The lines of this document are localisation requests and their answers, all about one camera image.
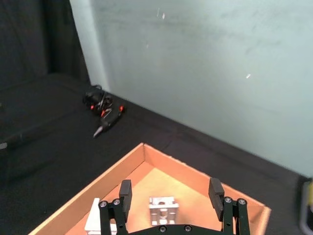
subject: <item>cardboard tray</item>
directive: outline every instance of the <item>cardboard tray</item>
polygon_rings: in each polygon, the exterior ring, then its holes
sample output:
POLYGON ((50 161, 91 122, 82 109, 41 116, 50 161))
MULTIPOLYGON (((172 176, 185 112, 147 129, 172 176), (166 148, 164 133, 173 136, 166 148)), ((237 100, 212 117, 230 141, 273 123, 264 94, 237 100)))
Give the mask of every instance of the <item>cardboard tray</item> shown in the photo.
MULTIPOLYGON (((179 203, 177 224, 191 224, 220 231, 208 197, 210 177, 141 143, 34 229, 34 235, 85 235, 84 226, 95 197, 112 201, 120 183, 132 180, 133 198, 127 222, 128 232, 151 227, 149 196, 174 196, 179 203)), ((270 208, 223 184, 225 196, 247 200, 252 235, 265 234, 270 208)))

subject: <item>black cloth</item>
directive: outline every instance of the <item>black cloth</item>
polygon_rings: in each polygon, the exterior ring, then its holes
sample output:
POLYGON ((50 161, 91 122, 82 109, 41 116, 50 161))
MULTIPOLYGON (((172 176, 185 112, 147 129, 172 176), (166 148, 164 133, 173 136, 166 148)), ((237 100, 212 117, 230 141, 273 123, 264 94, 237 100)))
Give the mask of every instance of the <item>black cloth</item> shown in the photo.
POLYGON ((127 101, 121 120, 93 139, 97 117, 82 104, 87 87, 53 74, 0 93, 2 139, 33 136, 2 153, 0 234, 27 234, 141 142, 269 206, 266 234, 301 234, 304 177, 127 101))
POLYGON ((69 0, 0 0, 0 29, 0 92, 53 72, 89 80, 69 0))

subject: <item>white object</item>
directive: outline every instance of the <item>white object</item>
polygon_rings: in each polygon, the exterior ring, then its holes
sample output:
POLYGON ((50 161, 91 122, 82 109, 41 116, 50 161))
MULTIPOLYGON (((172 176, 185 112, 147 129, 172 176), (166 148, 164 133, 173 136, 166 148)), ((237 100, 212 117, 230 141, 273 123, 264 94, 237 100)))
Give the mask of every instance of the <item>white object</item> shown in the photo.
POLYGON ((179 204, 174 197, 150 197, 149 209, 151 225, 175 224, 179 204))
MULTIPOLYGON (((101 226, 100 226, 100 210, 98 204, 100 198, 95 198, 93 200, 91 210, 85 225, 85 231, 87 235, 101 235, 101 226)), ((116 224, 110 224, 111 226, 111 235, 116 235, 117 229, 116 224)))

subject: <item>white wall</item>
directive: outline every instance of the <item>white wall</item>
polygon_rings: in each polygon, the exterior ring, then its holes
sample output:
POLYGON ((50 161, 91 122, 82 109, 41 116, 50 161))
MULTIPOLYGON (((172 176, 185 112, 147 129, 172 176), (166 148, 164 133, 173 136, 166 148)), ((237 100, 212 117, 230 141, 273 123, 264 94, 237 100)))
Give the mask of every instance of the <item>white wall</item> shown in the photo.
POLYGON ((313 1, 71 3, 93 83, 313 174, 313 1))

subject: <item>black table surface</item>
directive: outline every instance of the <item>black table surface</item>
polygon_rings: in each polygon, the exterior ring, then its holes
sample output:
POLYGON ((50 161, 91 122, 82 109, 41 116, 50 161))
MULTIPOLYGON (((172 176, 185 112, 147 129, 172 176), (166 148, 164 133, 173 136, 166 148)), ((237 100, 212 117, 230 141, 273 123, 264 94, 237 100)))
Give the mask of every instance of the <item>black table surface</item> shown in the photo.
POLYGON ((27 234, 139 143, 147 143, 272 209, 266 234, 298 235, 306 178, 125 101, 99 138, 82 104, 88 84, 60 74, 0 91, 0 135, 32 133, 0 159, 0 234, 27 234))

